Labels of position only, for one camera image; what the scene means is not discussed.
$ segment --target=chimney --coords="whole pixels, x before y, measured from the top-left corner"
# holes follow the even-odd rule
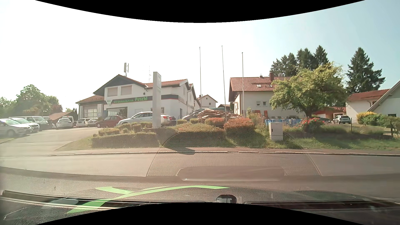
[[[270,80],[271,82],[274,81],[274,73],[270,72]]]

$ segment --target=pile of wood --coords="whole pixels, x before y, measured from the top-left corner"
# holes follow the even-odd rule
[[[204,111],[197,115],[199,121],[204,121],[208,118],[225,118],[225,112],[206,108]],[[235,113],[226,112],[226,119],[241,118],[240,115]]]

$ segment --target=flagpole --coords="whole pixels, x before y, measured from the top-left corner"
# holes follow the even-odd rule
[[[225,72],[224,72],[224,48],[221,45],[222,49],[222,77],[224,79],[224,107],[225,107],[225,122],[226,122],[226,96],[225,96]]]
[[[242,102],[243,102],[243,116],[246,118],[246,112],[244,111],[244,72],[243,72],[243,53],[242,53],[242,82],[243,82],[243,91],[242,91]]]
[[[202,99],[201,99],[201,49],[199,47],[199,52],[200,52],[200,109],[202,109]]]

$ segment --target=red car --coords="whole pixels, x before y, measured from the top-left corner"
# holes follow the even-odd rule
[[[126,119],[124,116],[108,116],[102,121],[96,122],[96,127],[115,127],[120,120]]]

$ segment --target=driveway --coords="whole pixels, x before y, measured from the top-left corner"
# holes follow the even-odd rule
[[[50,155],[63,145],[97,132],[94,127],[40,131],[0,144],[0,157]]]

